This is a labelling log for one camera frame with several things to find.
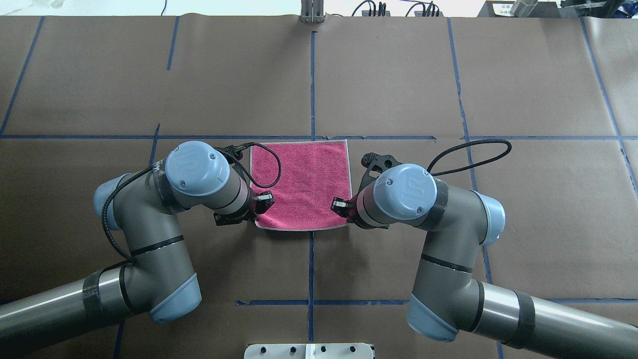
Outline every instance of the white label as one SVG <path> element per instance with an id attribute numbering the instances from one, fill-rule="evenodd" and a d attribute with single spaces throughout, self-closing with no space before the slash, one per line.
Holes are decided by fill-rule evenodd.
<path id="1" fill-rule="evenodd" d="M 492 6 L 494 7 L 494 14 L 513 17 L 512 4 L 492 4 Z"/>

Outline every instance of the pink cloth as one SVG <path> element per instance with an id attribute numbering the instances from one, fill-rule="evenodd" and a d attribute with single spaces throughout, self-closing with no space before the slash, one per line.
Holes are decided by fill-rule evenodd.
<path id="1" fill-rule="evenodd" d="M 257 227 L 275 231 L 317 231 L 346 225 L 345 218 L 330 210 L 333 197 L 349 199 L 350 163 L 346 141 L 265 143 L 281 160 L 281 179 L 271 188 L 275 203 L 260 215 Z M 250 172 L 263 185 L 277 178 L 277 161 L 254 146 Z"/>

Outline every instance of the round blue cap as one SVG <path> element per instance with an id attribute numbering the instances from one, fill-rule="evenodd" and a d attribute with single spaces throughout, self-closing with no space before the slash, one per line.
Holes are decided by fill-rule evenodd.
<path id="1" fill-rule="evenodd" d="M 230 175 L 224 156 L 201 141 L 184 142 L 166 159 L 168 182 L 186 195 L 203 197 L 223 187 Z"/>
<path id="2" fill-rule="evenodd" d="M 166 323 L 190 313 L 197 308 L 201 301 L 202 294 L 197 282 L 197 273 L 194 273 L 173 293 L 170 293 L 155 308 L 151 309 L 149 315 L 155 323 Z"/>
<path id="3" fill-rule="evenodd" d="M 459 333 L 458 329 L 446 323 L 411 293 L 406 320 L 415 332 L 442 342 L 453 341 Z"/>
<path id="4" fill-rule="evenodd" d="M 120 181 L 129 174 L 130 173 L 125 173 L 118 178 L 114 178 L 106 183 L 102 183 L 98 187 L 98 189 L 95 190 L 95 193 L 93 194 L 93 209 L 95 210 L 95 214 L 99 218 L 102 218 L 102 208 L 104 208 L 104 204 L 107 202 L 107 198 L 117 188 Z M 121 229 L 115 221 L 115 215 L 113 214 L 113 201 L 108 204 L 107 208 L 107 227 L 114 231 L 119 231 Z"/>
<path id="5" fill-rule="evenodd" d="M 436 200 L 436 182 L 421 166 L 403 164 L 376 179 L 375 203 L 396 220 L 412 220 L 425 215 Z"/>
<path id="6" fill-rule="evenodd" d="M 482 195 L 476 191 L 472 192 L 476 193 L 481 202 L 483 202 L 483 207 L 487 215 L 487 234 L 481 245 L 490 245 L 498 241 L 500 234 L 505 230 L 505 209 L 501 202 L 496 199 Z"/>

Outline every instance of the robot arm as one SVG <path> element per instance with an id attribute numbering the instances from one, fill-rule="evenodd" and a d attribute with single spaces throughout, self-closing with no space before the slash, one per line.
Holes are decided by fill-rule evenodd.
<path id="1" fill-rule="evenodd" d="M 362 165 L 359 193 L 335 197 L 332 210 L 364 229 L 400 222 L 427 231 L 407 315 L 416 332 L 450 342 L 464 330 L 556 358 L 638 358 L 632 325 L 472 279 L 479 248 L 505 228 L 498 201 L 389 155 L 369 153 Z"/>
<path id="2" fill-rule="evenodd" d="M 106 220 L 108 228 L 123 230 L 132 262 L 1 306 L 0 356 L 28 353 L 143 312 L 163 323 L 195 309 L 202 297 L 176 214 L 203 204 L 218 225 L 235 224 L 274 202 L 270 192 L 254 194 L 229 166 L 227 157 L 238 160 L 241 149 L 229 146 L 222 154 L 203 142 L 185 142 L 121 188 Z M 131 177 L 98 187 L 98 215 Z"/>

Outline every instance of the white mounting plate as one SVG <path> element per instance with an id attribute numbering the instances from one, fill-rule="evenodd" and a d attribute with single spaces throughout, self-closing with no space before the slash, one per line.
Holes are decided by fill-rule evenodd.
<path id="1" fill-rule="evenodd" d="M 252 344 L 246 348 L 244 359 L 375 359 L 373 348 L 366 343 Z"/>

